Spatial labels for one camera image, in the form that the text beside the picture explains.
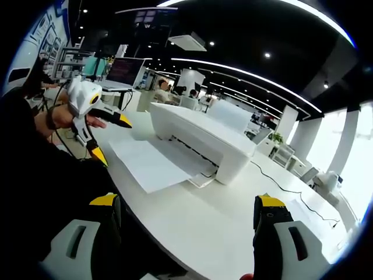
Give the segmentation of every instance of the computer screen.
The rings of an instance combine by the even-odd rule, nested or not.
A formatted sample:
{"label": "computer screen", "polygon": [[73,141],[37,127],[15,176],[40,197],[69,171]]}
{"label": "computer screen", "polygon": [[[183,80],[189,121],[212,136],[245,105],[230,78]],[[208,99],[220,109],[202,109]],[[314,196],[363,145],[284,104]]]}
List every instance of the computer screen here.
{"label": "computer screen", "polygon": [[143,59],[116,58],[106,80],[133,86],[143,64]]}

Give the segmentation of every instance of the desk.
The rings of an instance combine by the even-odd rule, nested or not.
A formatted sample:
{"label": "desk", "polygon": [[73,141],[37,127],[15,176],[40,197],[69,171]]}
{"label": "desk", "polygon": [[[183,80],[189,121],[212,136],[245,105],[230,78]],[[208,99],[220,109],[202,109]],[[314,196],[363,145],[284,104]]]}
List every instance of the desk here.
{"label": "desk", "polygon": [[[127,112],[133,131],[108,124],[92,132],[108,160],[108,171],[122,197],[147,233],[172,259],[201,279],[239,280],[254,271],[254,200],[268,193],[284,202],[299,195],[281,191],[252,163],[230,185],[212,182],[197,189],[189,182],[146,194],[111,150],[108,140],[153,137],[147,113]],[[268,157],[256,153],[254,162],[282,187],[302,190],[303,200],[326,218],[340,219],[339,213],[307,185]],[[346,234],[343,223],[332,229],[315,213],[304,210],[318,225],[323,252],[332,251]]]}

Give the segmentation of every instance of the hand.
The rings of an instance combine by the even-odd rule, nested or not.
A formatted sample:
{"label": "hand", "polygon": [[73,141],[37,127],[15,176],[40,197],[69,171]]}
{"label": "hand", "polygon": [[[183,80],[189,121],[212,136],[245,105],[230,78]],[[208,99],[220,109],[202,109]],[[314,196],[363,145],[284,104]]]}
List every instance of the hand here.
{"label": "hand", "polygon": [[[74,116],[70,113],[68,105],[61,105],[53,110],[52,115],[53,122],[57,128],[70,128],[72,126],[72,120]],[[98,118],[87,115],[87,123],[92,127],[101,127],[105,128],[106,124],[100,121]]]}

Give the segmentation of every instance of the laptop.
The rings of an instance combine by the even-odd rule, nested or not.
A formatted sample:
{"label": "laptop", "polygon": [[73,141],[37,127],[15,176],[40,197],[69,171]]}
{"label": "laptop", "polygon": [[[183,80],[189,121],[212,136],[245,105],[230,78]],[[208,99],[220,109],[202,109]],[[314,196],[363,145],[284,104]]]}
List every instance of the laptop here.
{"label": "laptop", "polygon": [[144,62],[142,58],[116,58],[106,80],[97,84],[106,92],[132,89]]}

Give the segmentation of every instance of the printer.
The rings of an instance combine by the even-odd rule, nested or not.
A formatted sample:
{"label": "printer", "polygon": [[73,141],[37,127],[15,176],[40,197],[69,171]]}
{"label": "printer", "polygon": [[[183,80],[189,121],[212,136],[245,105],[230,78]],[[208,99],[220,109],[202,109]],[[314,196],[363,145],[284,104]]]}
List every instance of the printer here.
{"label": "printer", "polygon": [[149,109],[156,135],[164,141],[177,139],[208,160],[222,184],[230,184],[254,155],[250,139],[207,114],[160,103]]}

